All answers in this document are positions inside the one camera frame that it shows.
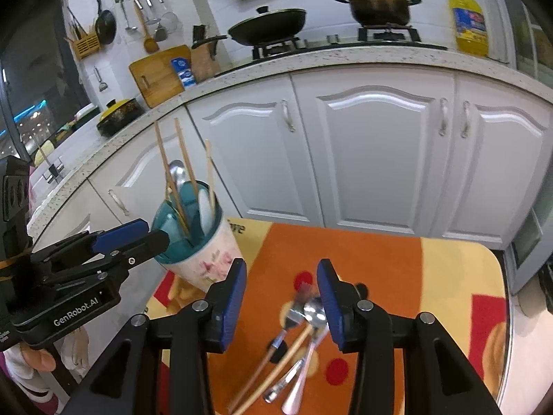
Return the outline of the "person's hand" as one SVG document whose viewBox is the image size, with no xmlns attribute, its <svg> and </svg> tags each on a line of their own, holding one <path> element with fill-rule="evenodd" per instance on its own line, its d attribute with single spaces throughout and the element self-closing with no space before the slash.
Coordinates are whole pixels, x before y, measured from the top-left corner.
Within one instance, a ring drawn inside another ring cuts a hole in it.
<svg viewBox="0 0 553 415">
<path fill-rule="evenodd" d="M 46 349 L 34 350 L 25 343 L 20 344 L 21 355 L 25 363 L 40 372 L 52 372 L 56 369 L 56 360 Z"/>
</svg>

